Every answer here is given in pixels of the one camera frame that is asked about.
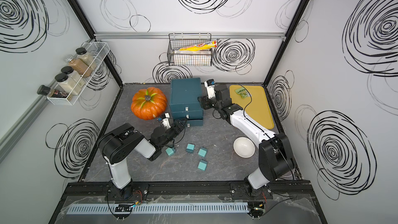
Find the teal top drawer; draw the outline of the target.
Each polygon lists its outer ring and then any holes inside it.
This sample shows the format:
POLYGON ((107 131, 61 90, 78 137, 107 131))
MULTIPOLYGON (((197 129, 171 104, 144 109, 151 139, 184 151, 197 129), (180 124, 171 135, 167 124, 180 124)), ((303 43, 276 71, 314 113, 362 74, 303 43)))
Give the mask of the teal top drawer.
POLYGON ((203 110, 199 102, 170 104, 170 109, 173 113, 174 112, 191 112, 191 111, 202 111, 203 110))

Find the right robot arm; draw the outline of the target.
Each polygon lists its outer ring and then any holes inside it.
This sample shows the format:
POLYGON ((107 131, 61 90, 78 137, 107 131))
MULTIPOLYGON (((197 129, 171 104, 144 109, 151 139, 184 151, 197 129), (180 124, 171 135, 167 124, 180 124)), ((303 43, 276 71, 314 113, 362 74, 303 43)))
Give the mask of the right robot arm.
POLYGON ((242 131, 258 148, 258 168, 246 178, 250 190, 258 190, 293 171, 296 162, 288 137, 261 126, 251 118, 246 110, 232 102, 226 85, 216 85, 210 79, 204 83, 206 96, 198 101, 204 110, 214 109, 221 119, 242 131))

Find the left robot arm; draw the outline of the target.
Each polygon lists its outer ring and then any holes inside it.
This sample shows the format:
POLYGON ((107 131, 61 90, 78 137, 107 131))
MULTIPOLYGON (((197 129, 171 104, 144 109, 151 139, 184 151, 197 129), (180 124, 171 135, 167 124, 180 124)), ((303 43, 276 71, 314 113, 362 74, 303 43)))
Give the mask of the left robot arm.
POLYGON ((169 128, 155 128, 150 139, 147 139, 131 124, 125 123, 100 138, 97 148, 108 164, 113 185, 123 190, 132 181, 127 165, 127 157, 131 152, 135 151, 153 161, 164 147, 172 147, 185 126, 185 120, 174 120, 169 128))

